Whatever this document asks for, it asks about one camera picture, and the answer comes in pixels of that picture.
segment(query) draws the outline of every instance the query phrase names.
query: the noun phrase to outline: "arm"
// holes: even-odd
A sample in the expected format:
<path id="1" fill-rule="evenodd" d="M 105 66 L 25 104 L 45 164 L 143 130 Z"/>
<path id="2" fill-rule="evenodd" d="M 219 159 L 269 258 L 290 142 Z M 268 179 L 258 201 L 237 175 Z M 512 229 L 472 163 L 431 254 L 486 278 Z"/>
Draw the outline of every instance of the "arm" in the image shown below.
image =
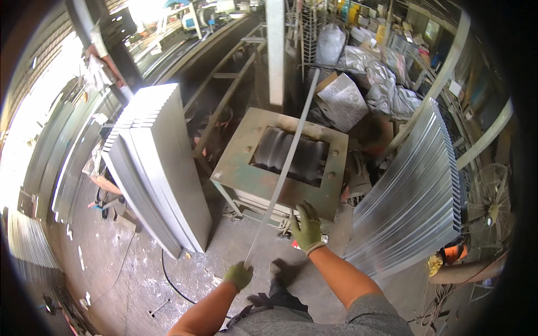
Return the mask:
<path id="1" fill-rule="evenodd" d="M 222 283 L 187 310 L 170 329 L 167 336 L 205 336 L 217 333 L 233 299 L 249 284 L 251 279 L 252 267 L 245 269 L 243 262 L 230 267 Z"/>
<path id="2" fill-rule="evenodd" d="M 221 283 L 208 296 L 187 310 L 167 336 L 214 335 L 221 328 L 237 293 L 233 283 Z"/>
<path id="3" fill-rule="evenodd" d="M 383 295 L 374 280 L 334 254 L 327 246 L 313 250 L 308 256 L 346 309 L 362 295 Z"/>
<path id="4" fill-rule="evenodd" d="M 334 254 L 321 242 L 321 222 L 312 205 L 304 202 L 297 206 L 297 210 L 301 216 L 301 227 L 297 217 L 293 216 L 293 236 L 346 309 L 362 295 L 383 295 L 374 280 Z"/>

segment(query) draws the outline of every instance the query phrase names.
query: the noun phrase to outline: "standing fan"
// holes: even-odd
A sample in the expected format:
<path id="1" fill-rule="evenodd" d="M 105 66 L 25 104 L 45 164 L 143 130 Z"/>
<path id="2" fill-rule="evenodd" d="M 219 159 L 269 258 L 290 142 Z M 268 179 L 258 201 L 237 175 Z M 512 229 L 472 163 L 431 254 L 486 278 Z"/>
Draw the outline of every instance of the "standing fan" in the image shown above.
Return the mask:
<path id="1" fill-rule="evenodd" d="M 474 177 L 468 200 L 469 221 L 485 218 L 484 225 L 494 227 L 497 244 L 510 236 L 512 221 L 508 196 L 508 168 L 498 163 L 484 167 Z"/>

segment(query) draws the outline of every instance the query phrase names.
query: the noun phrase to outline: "work glove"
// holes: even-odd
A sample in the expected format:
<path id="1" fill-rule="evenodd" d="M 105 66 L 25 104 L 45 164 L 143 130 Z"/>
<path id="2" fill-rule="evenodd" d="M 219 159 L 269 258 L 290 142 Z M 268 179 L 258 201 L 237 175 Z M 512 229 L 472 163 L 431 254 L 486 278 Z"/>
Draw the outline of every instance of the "work glove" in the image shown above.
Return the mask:
<path id="1" fill-rule="evenodd" d="M 240 292 L 252 280 L 253 270 L 252 266 L 246 269 L 244 261 L 238 262 L 228 268 L 222 281 L 233 283 L 236 286 L 237 291 Z"/>
<path id="2" fill-rule="evenodd" d="M 291 229 L 297 244 L 308 256 L 313 250 L 325 246 L 321 241 L 321 222 L 316 210 L 306 201 L 297 205 L 297 210 L 301 216 L 301 226 L 297 217 L 291 217 Z"/>

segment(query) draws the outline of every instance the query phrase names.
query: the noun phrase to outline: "person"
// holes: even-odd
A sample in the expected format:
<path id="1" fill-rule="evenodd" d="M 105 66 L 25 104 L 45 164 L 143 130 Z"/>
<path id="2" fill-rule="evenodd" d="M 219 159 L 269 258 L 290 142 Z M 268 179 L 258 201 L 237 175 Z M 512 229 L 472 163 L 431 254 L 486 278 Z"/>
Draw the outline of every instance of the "person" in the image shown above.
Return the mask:
<path id="1" fill-rule="evenodd" d="M 321 241 L 321 222 L 314 208 L 303 202 L 297 206 L 301 221 L 291 218 L 297 244 L 320 271 L 336 297 L 347 309 L 345 323 L 316 324 L 308 306 L 283 286 L 283 269 L 270 265 L 269 297 L 250 296 L 249 304 L 222 330 L 228 335 L 412 335 L 409 325 L 388 302 L 377 284 L 352 264 L 334 254 Z M 235 296 L 252 279 L 252 267 L 240 262 L 230 267 L 222 283 L 192 306 L 170 329 L 168 336 L 214 335 L 224 322 Z"/>

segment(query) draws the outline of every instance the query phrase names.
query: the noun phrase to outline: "sleeve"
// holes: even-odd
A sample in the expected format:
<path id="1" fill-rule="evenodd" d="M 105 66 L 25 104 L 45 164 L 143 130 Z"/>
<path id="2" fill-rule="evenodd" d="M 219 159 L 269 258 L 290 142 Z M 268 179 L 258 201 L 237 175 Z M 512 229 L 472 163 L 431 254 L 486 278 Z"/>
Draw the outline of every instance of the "sleeve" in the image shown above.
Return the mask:
<path id="1" fill-rule="evenodd" d="M 349 307 L 346 323 L 363 325 L 387 334 L 413 335 L 407 322 L 401 318 L 386 297 L 366 294 Z"/>

